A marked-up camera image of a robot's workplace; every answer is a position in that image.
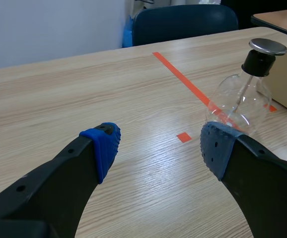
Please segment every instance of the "clear plastic bottle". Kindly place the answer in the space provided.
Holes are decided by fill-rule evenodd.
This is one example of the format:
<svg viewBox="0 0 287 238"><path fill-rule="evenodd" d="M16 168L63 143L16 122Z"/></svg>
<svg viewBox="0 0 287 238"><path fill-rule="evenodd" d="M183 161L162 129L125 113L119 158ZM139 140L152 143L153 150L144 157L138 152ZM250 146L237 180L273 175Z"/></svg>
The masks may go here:
<svg viewBox="0 0 287 238"><path fill-rule="evenodd" d="M210 99L207 121L220 121L247 134L256 131L269 112L271 94L264 84L276 57L284 55L284 45L253 39L253 48L242 65L240 74L222 81Z"/></svg>

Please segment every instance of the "screw hole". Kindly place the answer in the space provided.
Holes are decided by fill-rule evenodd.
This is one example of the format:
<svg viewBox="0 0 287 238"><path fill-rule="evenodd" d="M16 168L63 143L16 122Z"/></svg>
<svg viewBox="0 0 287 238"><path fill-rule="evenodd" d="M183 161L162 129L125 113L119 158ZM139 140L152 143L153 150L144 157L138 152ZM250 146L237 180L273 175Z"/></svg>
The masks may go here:
<svg viewBox="0 0 287 238"><path fill-rule="evenodd" d="M23 192L24 190L25 190L25 186L24 185L21 185L21 186L16 188L17 192Z"/></svg>

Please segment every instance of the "bottle pump cap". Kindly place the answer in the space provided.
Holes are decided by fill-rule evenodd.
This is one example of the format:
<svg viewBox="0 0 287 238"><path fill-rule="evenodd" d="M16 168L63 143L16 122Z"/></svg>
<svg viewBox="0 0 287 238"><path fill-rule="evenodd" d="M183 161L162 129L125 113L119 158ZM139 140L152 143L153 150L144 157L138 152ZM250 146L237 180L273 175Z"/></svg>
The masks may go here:
<svg viewBox="0 0 287 238"><path fill-rule="evenodd" d="M248 53L242 69L256 77L267 76L276 60L275 56L283 56L287 52L283 44L263 38L252 39L249 46L253 50Z"/></svg>

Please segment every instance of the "wooden table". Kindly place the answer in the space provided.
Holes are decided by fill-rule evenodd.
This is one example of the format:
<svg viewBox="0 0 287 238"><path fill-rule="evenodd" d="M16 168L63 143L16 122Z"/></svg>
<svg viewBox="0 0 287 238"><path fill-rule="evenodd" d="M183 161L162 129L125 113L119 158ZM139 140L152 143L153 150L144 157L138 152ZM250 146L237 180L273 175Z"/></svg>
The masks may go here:
<svg viewBox="0 0 287 238"><path fill-rule="evenodd" d="M258 26L265 26L287 34L287 10L259 13L251 21Z"/></svg>
<svg viewBox="0 0 287 238"><path fill-rule="evenodd" d="M254 37L287 45L285 34L252 28L0 69L0 191L80 131L113 121L119 153L77 237L252 237L201 157L205 105L152 52L209 97L239 72ZM287 160L287 109L274 106L257 138Z"/></svg>

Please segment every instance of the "orange tape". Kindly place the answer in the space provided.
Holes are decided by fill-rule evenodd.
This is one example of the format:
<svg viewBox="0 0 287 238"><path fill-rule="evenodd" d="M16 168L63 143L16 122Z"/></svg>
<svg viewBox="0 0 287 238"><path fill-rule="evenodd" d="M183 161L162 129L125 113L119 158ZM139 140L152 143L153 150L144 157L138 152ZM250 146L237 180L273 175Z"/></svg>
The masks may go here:
<svg viewBox="0 0 287 238"><path fill-rule="evenodd" d="M200 89L198 89L194 84L186 77L184 76L179 70L177 70L165 57L163 57L159 52L154 52L154 56L158 58L158 60L163 63L164 66L166 66L175 76L177 76L180 81L187 86L188 89L192 93L194 93L195 96L197 96L201 102L203 102L206 106L209 104L210 100L207 98L207 96L201 92Z"/></svg>
<svg viewBox="0 0 287 238"><path fill-rule="evenodd" d="M277 111L277 108L275 108L273 105L270 105L270 106L269 106L269 111L270 111L270 112Z"/></svg>
<svg viewBox="0 0 287 238"><path fill-rule="evenodd" d="M200 90L198 89L186 76L184 76L179 70L177 70L165 57L163 57L159 52L154 52L154 56L157 57L158 60L163 63L164 66L166 66L177 78L185 85L187 86L190 91L197 96L201 102L205 104L205 106L209 105L210 100L208 97ZM240 130L240 128L237 126L236 123L234 123L228 116L222 112L222 110L215 104L211 105L211 110L214 111L214 114L218 116L218 118L223 122L227 123L229 122L233 127Z"/></svg>
<svg viewBox="0 0 287 238"><path fill-rule="evenodd" d="M179 138L179 140L181 140L182 143L192 140L192 138L186 132L178 134L177 137Z"/></svg>

